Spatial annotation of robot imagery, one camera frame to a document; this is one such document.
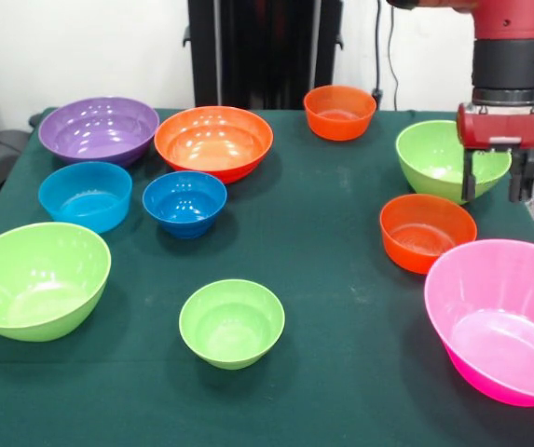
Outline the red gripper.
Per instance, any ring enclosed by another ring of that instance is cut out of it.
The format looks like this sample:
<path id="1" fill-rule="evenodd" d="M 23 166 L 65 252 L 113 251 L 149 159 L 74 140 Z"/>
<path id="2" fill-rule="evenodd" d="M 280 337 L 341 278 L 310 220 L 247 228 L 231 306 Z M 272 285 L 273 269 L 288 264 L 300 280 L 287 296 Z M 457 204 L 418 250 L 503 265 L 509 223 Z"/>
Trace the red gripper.
<path id="1" fill-rule="evenodd" d="M 464 202 L 475 199 L 474 150 L 489 151 L 506 147 L 513 149 L 509 169 L 509 200 L 520 202 L 527 166 L 525 150 L 534 149 L 534 106 L 461 105 L 457 112 L 457 130 L 465 148 L 461 199 Z"/>

